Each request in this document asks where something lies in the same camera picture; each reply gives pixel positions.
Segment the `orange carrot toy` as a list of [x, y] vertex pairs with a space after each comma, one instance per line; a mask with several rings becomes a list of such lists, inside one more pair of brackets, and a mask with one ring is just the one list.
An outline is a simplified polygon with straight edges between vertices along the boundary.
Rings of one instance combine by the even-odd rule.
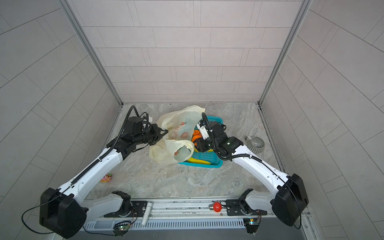
[[193, 137], [192, 137], [191, 141], [195, 142], [197, 139], [200, 139], [202, 137], [203, 136], [202, 136], [202, 134], [201, 134], [201, 132], [199, 130], [194, 130]]

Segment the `cream plastic shopping bag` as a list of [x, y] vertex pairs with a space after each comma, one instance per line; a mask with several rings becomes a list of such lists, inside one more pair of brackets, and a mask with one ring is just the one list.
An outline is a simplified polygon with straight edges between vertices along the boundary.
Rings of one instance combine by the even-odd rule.
[[189, 106], [161, 116], [157, 125], [168, 133], [150, 147], [149, 157], [163, 165], [183, 163], [190, 159], [195, 149], [191, 139], [205, 110], [199, 106]]

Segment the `yellow banana toy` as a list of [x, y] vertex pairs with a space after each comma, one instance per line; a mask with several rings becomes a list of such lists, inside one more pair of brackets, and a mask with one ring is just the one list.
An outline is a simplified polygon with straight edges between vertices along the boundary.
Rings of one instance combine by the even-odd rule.
[[200, 165], [211, 165], [211, 163], [208, 161], [194, 159], [194, 158], [189, 158], [188, 162], [193, 164], [200, 164]]

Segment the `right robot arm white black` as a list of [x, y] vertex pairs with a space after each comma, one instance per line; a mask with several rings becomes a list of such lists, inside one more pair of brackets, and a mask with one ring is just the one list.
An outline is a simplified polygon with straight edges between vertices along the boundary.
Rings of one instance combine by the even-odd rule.
[[304, 182], [297, 174], [291, 176], [272, 167], [255, 155], [241, 140], [228, 137], [226, 126], [201, 120], [197, 123], [201, 137], [196, 140], [197, 150], [213, 152], [223, 161], [232, 161], [258, 179], [272, 194], [267, 211], [287, 226], [301, 220], [301, 214], [309, 203]]

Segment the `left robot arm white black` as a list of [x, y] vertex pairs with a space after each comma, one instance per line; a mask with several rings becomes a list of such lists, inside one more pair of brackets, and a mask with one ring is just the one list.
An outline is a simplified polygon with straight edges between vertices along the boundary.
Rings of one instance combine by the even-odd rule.
[[73, 237], [87, 222], [105, 215], [126, 217], [132, 214], [129, 194], [114, 191], [106, 197], [86, 201], [86, 196], [102, 178], [119, 165], [137, 146], [154, 145], [168, 130], [149, 124], [141, 117], [129, 117], [102, 153], [74, 178], [41, 195], [40, 225], [62, 236]]

